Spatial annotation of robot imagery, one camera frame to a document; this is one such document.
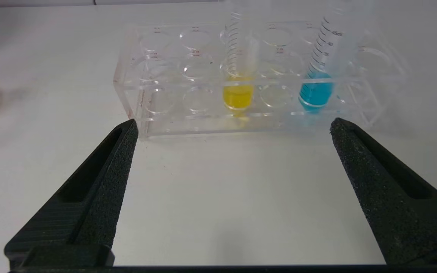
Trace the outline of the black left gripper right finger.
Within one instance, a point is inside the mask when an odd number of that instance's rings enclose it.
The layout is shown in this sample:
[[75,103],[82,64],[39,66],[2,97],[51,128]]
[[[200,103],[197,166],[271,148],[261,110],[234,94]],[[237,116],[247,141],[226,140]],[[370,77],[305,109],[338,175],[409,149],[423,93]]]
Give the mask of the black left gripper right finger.
[[437,265],[437,189],[356,124],[330,134],[385,262]]

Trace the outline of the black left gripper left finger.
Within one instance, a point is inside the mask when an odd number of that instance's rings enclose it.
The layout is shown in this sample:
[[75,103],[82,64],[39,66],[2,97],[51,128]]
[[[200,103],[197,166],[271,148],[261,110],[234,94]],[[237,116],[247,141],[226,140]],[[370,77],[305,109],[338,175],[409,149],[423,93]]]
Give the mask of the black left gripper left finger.
[[37,247],[112,247],[138,135],[134,119],[111,130],[6,244],[11,268]]

